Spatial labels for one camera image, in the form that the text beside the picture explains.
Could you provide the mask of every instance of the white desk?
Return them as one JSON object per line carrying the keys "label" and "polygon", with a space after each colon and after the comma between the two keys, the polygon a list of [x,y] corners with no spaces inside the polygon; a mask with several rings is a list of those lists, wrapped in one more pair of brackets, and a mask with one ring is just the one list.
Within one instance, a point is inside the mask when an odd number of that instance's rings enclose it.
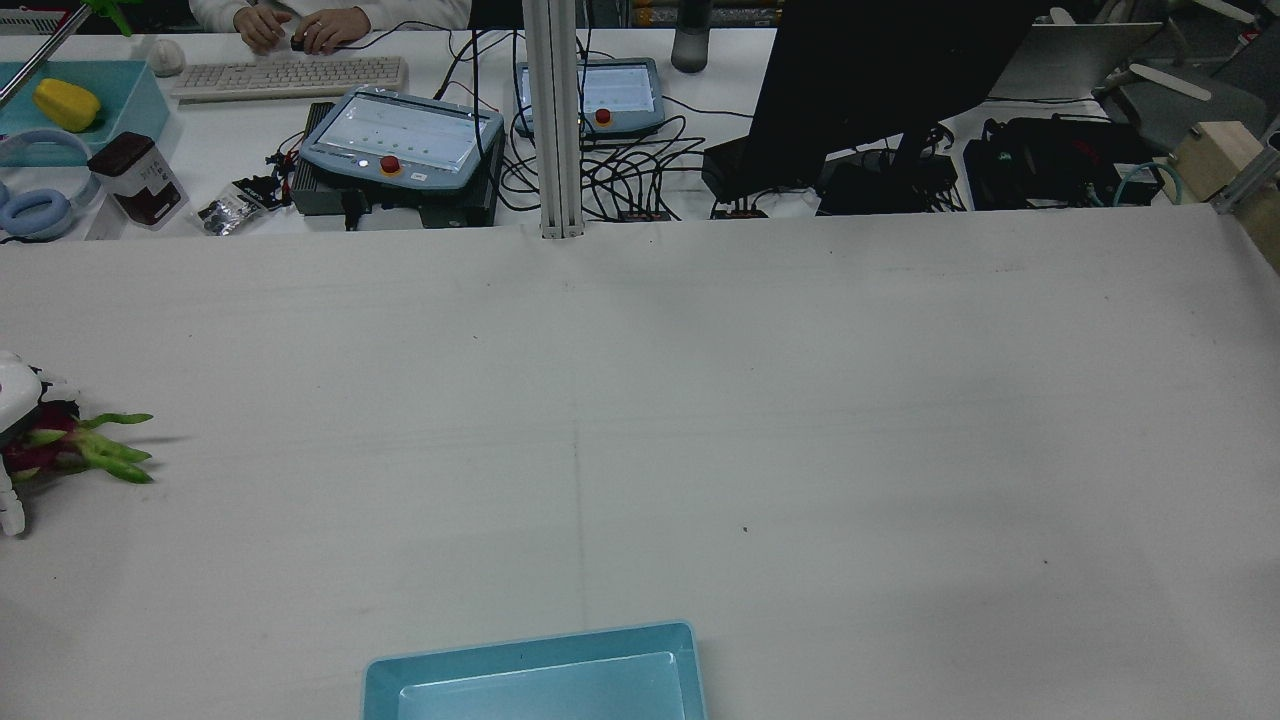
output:
{"label": "white desk", "polygon": [[[452,56],[448,51],[445,35],[443,32],[396,32],[379,40],[372,47],[356,53],[404,56],[410,63],[406,91],[430,96],[440,85]],[[454,46],[461,47],[467,33],[457,32],[453,36]],[[180,35],[172,37],[186,49],[187,59],[193,63],[252,59],[252,54],[236,35]],[[498,33],[492,33],[490,37],[497,38]],[[733,110],[749,114],[755,108],[755,96],[768,61],[773,31],[771,29],[717,29],[713,33],[709,64],[705,70],[696,74],[680,73],[671,67],[668,58],[672,31],[667,29],[595,31],[591,35],[591,49],[603,50],[620,58],[652,56],[657,60],[667,95],[704,110]],[[581,38],[586,42],[585,32],[581,33]],[[38,40],[35,37],[6,38],[3,50],[0,50],[0,59],[24,59],[38,46]],[[146,44],[147,38],[142,36],[134,38],[74,36],[58,50],[54,59],[86,60],[143,56]],[[516,51],[516,59],[525,59],[522,42]],[[481,97],[499,108],[508,122],[515,115],[511,63],[511,45],[504,42],[481,56],[480,76]],[[453,77],[470,86],[470,67],[460,65]],[[160,78],[157,83],[163,91],[168,91],[173,78]],[[456,86],[449,88],[444,99],[460,104],[471,102],[470,96]],[[302,129],[307,108],[312,101],[314,99],[184,102],[179,105],[170,100],[169,126],[159,140],[159,145],[192,200],[192,205],[183,210],[183,215],[189,214],[197,205],[209,204],[233,179],[268,174],[269,167],[264,163],[264,158],[273,154],[276,145],[289,135]],[[744,118],[696,114],[673,104],[667,105],[667,111],[668,115],[685,115],[689,120],[686,135],[705,137],[707,145],[744,136],[750,128],[750,120]],[[978,137],[982,132],[982,123],[987,118],[1007,120],[1019,115],[1047,115],[1053,111],[1100,113],[1098,108],[1089,102],[1053,108],[1029,104],[984,104],[950,120],[948,124],[961,138],[951,150],[951,155],[957,163],[960,161],[964,140]],[[672,128],[668,128],[662,136],[669,137],[672,133]],[[534,150],[527,141],[518,140],[517,143],[522,156],[532,155]],[[513,156],[511,149],[508,149],[508,156]],[[677,164],[700,167],[701,161],[698,156],[690,156]],[[0,168],[0,178],[5,177],[4,173],[13,172],[17,170]],[[47,172],[46,169],[40,170],[41,174]],[[31,177],[32,173],[24,173],[23,178],[14,182],[15,187],[32,186],[36,181],[27,179]],[[68,181],[68,186],[73,181],[74,177]],[[968,182],[964,177],[960,178],[959,186],[968,202]],[[689,220],[705,219],[713,202],[710,192],[696,172],[668,173],[663,182],[663,196],[678,217]],[[586,202],[591,202],[590,193],[585,193],[584,199]],[[516,205],[536,204],[536,195],[512,197],[512,202]],[[787,196],[768,195],[760,201],[760,208],[771,217],[812,217],[817,205],[818,199],[812,192]],[[95,227],[92,219],[92,217],[83,219],[68,238],[115,238],[134,232],[152,234],[150,231],[125,227],[123,214],[110,204],[105,205],[105,213],[99,218],[99,225]],[[186,218],[175,218],[154,234],[178,237],[201,232],[195,224],[179,220],[186,220]],[[536,225],[538,222],[536,211],[513,213],[499,204],[498,224]],[[303,231],[340,231],[342,227],[343,220],[339,217],[305,217],[293,208],[285,208],[256,222],[252,228],[246,228],[244,232],[279,234]],[[420,227],[420,220],[413,210],[376,209],[361,219],[360,227],[361,229],[412,229]]]}
{"label": "white desk", "polygon": [[1203,205],[5,245],[0,329],[157,479],[26,496],[6,719],[669,618],[716,720],[1280,716],[1280,281]]}

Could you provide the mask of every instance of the light blue tray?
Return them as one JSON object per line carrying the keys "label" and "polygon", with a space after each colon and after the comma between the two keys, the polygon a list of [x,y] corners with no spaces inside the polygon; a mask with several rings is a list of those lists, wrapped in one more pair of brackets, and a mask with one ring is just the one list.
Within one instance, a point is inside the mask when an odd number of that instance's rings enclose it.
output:
{"label": "light blue tray", "polygon": [[[22,63],[0,63],[0,85],[9,82],[20,68]],[[146,61],[50,60],[0,110],[0,136],[31,128],[58,127],[31,100],[36,85],[46,77],[78,85],[102,102],[97,120],[86,131],[76,133],[92,152],[101,150],[124,131],[159,141],[160,131],[169,120],[169,105]],[[84,158],[59,145],[29,147],[18,156],[0,160],[0,165],[28,168],[83,164]]]}
{"label": "light blue tray", "polygon": [[375,660],[364,720],[707,720],[684,621]]}

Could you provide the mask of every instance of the light blue headphones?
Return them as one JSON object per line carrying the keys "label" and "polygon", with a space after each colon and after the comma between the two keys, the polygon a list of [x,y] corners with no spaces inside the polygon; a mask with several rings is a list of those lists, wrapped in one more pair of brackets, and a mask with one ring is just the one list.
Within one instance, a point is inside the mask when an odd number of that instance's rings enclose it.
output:
{"label": "light blue headphones", "polygon": [[[88,163],[92,152],[84,141],[55,128],[37,128],[14,133],[0,141],[0,158],[22,152],[37,142],[54,142],[84,155]],[[97,176],[88,173],[84,184],[70,197],[56,190],[32,190],[10,197],[9,188],[0,182],[0,229],[27,240],[54,240],[65,233],[76,213],[97,196]]]}

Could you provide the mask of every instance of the person's hand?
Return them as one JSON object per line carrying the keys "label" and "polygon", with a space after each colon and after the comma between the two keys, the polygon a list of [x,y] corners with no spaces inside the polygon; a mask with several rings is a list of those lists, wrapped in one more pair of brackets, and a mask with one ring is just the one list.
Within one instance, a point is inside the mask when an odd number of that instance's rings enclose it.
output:
{"label": "person's hand", "polygon": [[365,37],[370,29],[369,15],[360,8],[320,10],[302,18],[293,40],[301,41],[308,55],[329,55],[343,42]]}
{"label": "person's hand", "polygon": [[241,33],[244,45],[248,45],[253,53],[265,55],[287,35],[280,23],[292,19],[293,15],[288,13],[273,10],[266,5],[253,5],[238,10],[232,18],[232,24]]}

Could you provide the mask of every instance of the white sleeve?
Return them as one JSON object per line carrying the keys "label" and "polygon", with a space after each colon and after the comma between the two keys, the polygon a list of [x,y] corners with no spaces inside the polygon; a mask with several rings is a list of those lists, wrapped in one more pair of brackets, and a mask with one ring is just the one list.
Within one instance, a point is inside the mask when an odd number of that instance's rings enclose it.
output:
{"label": "white sleeve", "polygon": [[242,8],[248,8],[244,0],[189,0],[191,15],[206,32],[236,32],[232,19]]}
{"label": "white sleeve", "polygon": [[365,12],[372,29],[389,29],[404,20],[466,29],[471,20],[471,0],[365,0],[353,5]]}

